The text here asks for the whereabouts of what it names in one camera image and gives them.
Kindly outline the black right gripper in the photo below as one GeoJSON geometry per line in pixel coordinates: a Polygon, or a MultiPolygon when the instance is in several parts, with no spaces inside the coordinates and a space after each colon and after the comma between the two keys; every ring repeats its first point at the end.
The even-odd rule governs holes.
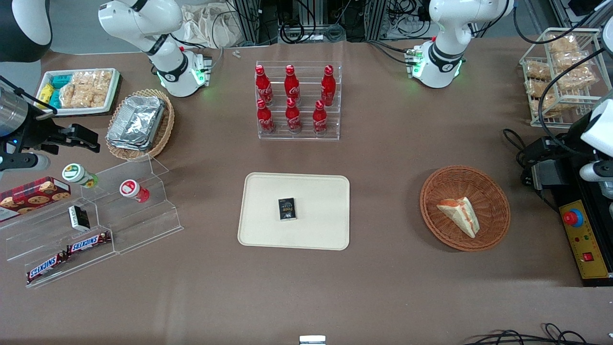
{"type": "MultiPolygon", "coordinates": [[[[28,114],[19,128],[19,151],[40,150],[50,154],[59,152],[59,145],[55,142],[60,127],[52,119],[37,120],[43,112],[35,106],[28,107],[28,114]]],[[[79,124],[72,124],[64,129],[68,139],[60,144],[66,147],[81,147],[94,153],[100,152],[98,133],[79,124]]]]}

